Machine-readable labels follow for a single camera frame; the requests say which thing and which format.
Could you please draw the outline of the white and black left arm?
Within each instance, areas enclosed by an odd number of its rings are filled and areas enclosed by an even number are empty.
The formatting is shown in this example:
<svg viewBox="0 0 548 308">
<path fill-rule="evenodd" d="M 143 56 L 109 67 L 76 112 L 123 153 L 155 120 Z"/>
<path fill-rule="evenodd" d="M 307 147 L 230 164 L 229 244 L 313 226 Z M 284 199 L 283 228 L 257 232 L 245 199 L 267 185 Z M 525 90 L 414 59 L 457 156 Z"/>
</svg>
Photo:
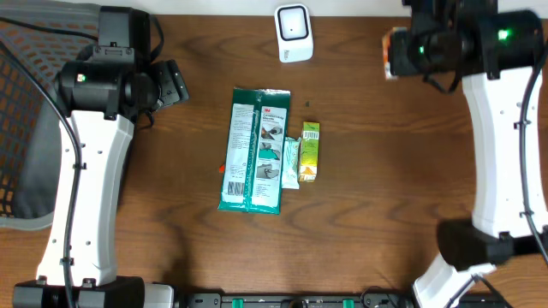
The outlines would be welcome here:
<svg viewBox="0 0 548 308">
<path fill-rule="evenodd" d="M 66 62 L 47 102 L 61 129 L 51 233 L 34 280 L 15 285 L 15 307 L 164 307 L 178 290 L 117 273 L 115 228 L 124 164 L 140 115 L 188 100 L 180 69 L 152 46 L 158 19 L 103 6 L 98 35 Z"/>
</svg>

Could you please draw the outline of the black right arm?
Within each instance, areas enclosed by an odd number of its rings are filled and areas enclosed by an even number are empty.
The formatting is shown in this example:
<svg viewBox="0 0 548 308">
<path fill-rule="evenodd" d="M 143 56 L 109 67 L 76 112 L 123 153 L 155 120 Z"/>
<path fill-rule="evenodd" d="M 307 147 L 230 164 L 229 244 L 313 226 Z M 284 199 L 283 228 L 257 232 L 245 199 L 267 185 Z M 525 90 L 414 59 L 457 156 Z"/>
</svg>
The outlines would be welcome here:
<svg viewBox="0 0 548 308">
<path fill-rule="evenodd" d="M 452 73 L 472 119 L 476 193 L 469 218 L 442 221 L 438 255 L 403 307 L 456 307 L 511 258 L 547 253 L 538 105 L 547 43 L 530 9 L 495 0 L 409 0 L 411 25 L 383 39 L 388 79 Z"/>
</svg>

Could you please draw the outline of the green white 3M packet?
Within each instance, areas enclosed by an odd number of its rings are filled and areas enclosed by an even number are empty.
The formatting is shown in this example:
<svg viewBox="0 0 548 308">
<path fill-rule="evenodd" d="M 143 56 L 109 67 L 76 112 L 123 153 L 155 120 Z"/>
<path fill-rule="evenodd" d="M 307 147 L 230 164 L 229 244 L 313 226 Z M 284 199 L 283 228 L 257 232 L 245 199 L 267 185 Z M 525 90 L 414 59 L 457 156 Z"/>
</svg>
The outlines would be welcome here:
<svg viewBox="0 0 548 308">
<path fill-rule="evenodd" d="M 236 88 L 218 208 L 278 215 L 291 93 Z"/>
</svg>

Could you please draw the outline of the small orange candy box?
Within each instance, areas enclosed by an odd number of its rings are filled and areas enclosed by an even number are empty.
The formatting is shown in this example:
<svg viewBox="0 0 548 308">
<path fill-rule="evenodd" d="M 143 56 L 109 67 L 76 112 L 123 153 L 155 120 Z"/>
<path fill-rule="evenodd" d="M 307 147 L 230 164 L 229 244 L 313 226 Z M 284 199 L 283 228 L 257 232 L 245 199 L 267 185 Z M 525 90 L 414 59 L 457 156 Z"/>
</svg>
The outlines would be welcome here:
<svg viewBox="0 0 548 308">
<path fill-rule="evenodd" d="M 382 44 L 385 78 L 403 76 L 408 60 L 408 29 L 393 27 L 383 36 Z"/>
</svg>

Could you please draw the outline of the green snack box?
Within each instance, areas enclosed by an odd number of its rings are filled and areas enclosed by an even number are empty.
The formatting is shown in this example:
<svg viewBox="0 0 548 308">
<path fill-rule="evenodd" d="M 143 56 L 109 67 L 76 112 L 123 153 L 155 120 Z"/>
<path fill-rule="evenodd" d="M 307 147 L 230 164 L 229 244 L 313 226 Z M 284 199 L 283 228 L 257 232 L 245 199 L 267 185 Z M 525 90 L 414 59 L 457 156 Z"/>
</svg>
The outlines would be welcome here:
<svg viewBox="0 0 548 308">
<path fill-rule="evenodd" d="M 299 182 L 314 182 L 319 164 L 319 129 L 317 122 L 303 122 L 301 133 Z"/>
</svg>

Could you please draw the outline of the white teal wipes packet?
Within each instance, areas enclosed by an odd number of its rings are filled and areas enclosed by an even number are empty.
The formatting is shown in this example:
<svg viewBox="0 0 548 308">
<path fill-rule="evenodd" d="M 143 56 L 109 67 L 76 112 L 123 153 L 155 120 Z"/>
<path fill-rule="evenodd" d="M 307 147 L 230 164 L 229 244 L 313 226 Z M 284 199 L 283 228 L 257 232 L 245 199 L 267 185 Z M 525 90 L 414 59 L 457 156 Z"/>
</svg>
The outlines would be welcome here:
<svg viewBox="0 0 548 308">
<path fill-rule="evenodd" d="M 299 149 L 301 139 L 286 137 L 284 141 L 282 189 L 300 188 L 298 181 Z"/>
</svg>

